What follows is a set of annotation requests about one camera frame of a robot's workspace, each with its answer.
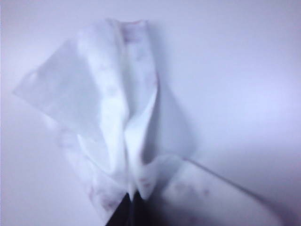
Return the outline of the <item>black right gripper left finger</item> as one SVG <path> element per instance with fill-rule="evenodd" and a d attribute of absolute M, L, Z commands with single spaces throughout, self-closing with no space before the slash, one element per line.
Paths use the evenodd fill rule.
<path fill-rule="evenodd" d="M 126 193 L 121 203 L 107 222 L 107 226 L 131 226 L 130 207 L 131 200 L 129 194 Z"/>

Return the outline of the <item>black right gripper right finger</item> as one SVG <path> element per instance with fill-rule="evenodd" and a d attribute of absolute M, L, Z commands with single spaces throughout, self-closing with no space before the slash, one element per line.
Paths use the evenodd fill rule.
<path fill-rule="evenodd" d="M 137 191 L 132 200 L 132 225 L 153 226 L 153 216 L 149 212 L 147 203 Z"/>

